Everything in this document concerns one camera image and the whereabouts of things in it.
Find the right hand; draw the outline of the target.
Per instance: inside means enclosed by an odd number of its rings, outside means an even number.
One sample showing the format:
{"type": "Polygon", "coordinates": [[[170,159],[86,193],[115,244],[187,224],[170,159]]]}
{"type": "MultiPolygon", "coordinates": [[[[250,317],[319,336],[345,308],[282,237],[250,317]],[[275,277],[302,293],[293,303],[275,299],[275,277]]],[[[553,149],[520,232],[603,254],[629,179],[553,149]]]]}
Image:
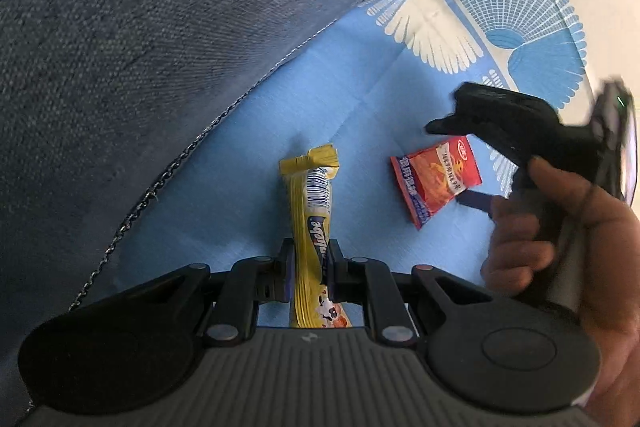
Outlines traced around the right hand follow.
{"type": "MultiPolygon", "coordinates": [[[[529,161],[528,173],[579,225],[559,261],[567,286],[554,286],[552,294],[575,300],[582,328],[600,350],[600,372],[586,410],[602,426],[638,425],[639,220],[603,188],[540,157],[529,161]]],[[[538,239],[538,218],[519,210],[513,199],[495,197],[491,214],[495,231],[482,277],[492,291],[518,295],[558,261],[559,251],[538,239]]]]}

